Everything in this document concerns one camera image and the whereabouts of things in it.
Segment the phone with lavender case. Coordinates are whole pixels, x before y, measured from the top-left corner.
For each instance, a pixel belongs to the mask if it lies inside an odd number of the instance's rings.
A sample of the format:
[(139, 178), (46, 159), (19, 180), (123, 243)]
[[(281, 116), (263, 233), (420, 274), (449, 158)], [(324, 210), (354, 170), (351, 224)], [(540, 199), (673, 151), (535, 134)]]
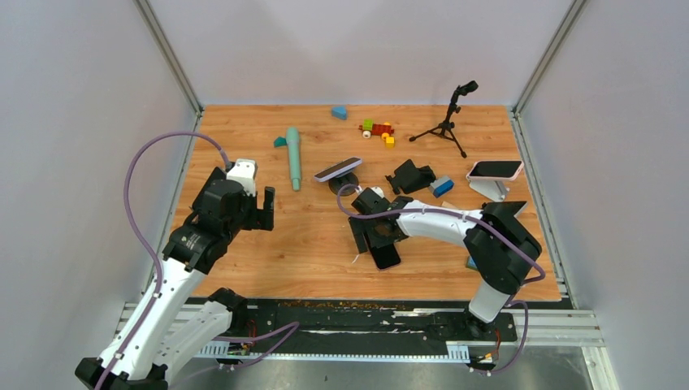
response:
[(348, 174), (362, 163), (363, 160), (359, 157), (347, 158), (316, 173), (314, 175), (314, 179), (317, 182), (325, 182), (331, 179), (335, 179), (337, 177), (341, 177), (343, 175)]

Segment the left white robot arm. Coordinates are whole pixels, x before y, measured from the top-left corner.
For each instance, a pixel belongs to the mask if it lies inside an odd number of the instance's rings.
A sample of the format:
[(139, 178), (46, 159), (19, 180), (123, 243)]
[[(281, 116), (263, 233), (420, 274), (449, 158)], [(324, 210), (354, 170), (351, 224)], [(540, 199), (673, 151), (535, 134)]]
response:
[(215, 168), (174, 230), (156, 264), (143, 302), (98, 357), (85, 357), (76, 378), (89, 389), (167, 389), (179, 370), (220, 332), (242, 334), (249, 325), (246, 300), (228, 288), (214, 292), (190, 322), (166, 334), (195, 288), (242, 230), (274, 227), (275, 190), (257, 206), (258, 166), (238, 159)]

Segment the phone with pink-edged black case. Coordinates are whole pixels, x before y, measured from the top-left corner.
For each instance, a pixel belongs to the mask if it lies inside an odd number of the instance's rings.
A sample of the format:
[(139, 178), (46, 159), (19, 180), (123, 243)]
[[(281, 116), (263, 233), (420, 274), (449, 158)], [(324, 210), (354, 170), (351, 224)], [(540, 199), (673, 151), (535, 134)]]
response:
[(394, 244), (371, 248), (370, 254), (379, 271), (385, 271), (401, 264), (400, 255)]

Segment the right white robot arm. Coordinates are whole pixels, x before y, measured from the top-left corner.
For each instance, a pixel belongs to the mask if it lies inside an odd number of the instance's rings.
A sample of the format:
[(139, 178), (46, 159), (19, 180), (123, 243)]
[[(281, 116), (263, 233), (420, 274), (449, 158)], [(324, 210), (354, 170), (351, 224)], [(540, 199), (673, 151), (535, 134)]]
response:
[(396, 244), (426, 237), (466, 249), (482, 282), (460, 322), (475, 339), (496, 329), (496, 317), (525, 284), (545, 277), (537, 259), (540, 243), (518, 221), (521, 201), (489, 202), (478, 210), (431, 206), (411, 197), (393, 201), (366, 188), (353, 200), (349, 226), (360, 254), (369, 253), (379, 270), (400, 264)]

